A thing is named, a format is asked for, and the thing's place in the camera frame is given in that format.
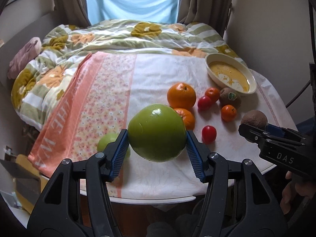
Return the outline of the person's right hand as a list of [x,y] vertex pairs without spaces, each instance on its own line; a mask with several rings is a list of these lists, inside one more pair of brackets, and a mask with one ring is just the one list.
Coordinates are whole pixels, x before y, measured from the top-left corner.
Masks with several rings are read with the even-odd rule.
[[290,183],[288,183],[282,191],[282,199],[280,203],[280,207],[282,209],[283,214],[287,214],[290,212],[290,202],[296,195],[312,199],[315,195],[315,185],[309,182],[294,183],[293,180]]

